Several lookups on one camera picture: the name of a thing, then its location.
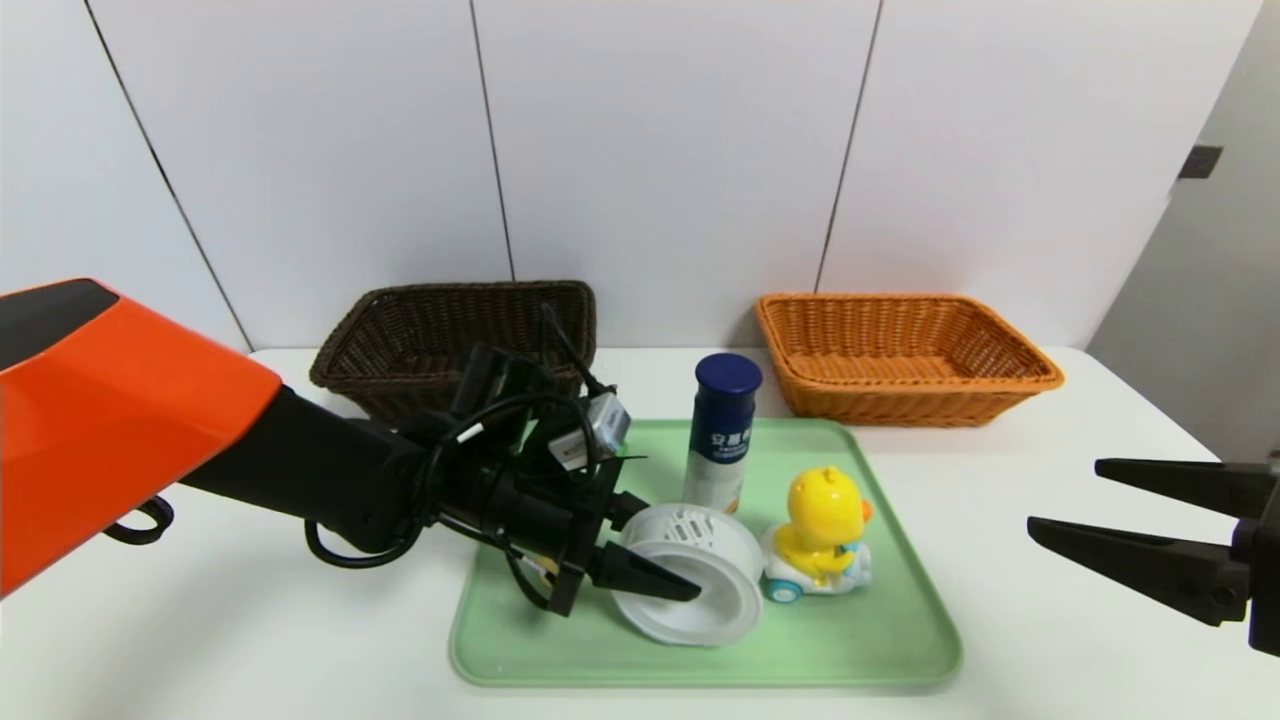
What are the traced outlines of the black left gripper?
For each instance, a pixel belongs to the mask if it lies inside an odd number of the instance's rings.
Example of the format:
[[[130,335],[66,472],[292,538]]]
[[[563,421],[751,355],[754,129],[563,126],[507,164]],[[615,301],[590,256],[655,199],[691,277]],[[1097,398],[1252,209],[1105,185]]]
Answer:
[[[701,587],[617,543],[596,547],[604,525],[622,532],[650,503],[616,491],[626,460],[596,465],[591,479],[573,474],[550,479],[500,477],[484,509],[484,536],[498,548],[524,597],[536,609],[567,618],[588,578],[607,591],[675,602],[690,602]],[[525,562],[544,557],[556,565],[541,591],[524,571]]]

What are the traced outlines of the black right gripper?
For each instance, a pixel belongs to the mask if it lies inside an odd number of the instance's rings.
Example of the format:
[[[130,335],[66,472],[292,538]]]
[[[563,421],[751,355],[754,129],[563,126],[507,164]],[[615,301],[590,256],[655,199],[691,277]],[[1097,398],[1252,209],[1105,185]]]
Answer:
[[[1230,518],[1231,550],[1047,518],[1028,518],[1041,547],[1211,626],[1245,619],[1249,646],[1279,656],[1279,469],[1276,462],[1106,457],[1094,474]]]

